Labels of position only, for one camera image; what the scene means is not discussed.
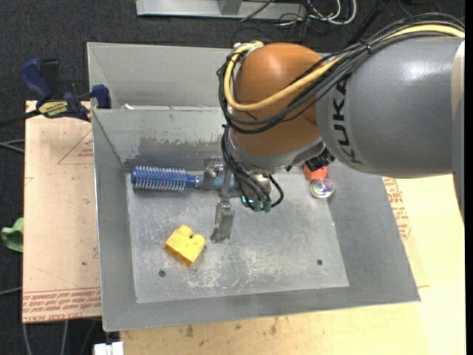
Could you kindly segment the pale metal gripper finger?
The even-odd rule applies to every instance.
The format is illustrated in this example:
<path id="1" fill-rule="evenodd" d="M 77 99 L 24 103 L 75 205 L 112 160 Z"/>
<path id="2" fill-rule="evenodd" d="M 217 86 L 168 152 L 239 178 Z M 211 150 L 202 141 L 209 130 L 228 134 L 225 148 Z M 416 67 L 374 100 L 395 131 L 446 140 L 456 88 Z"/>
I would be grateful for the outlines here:
<path id="1" fill-rule="evenodd" d="M 230 203 L 224 203 L 222 205 L 221 237 L 223 240 L 227 240 L 231 237 L 234 214 L 235 212 Z"/>
<path id="2" fill-rule="evenodd" d="M 214 230 L 210 236 L 213 243 L 218 243 L 225 239 L 223 230 L 224 208 L 221 203 L 217 204 L 215 212 Z"/>

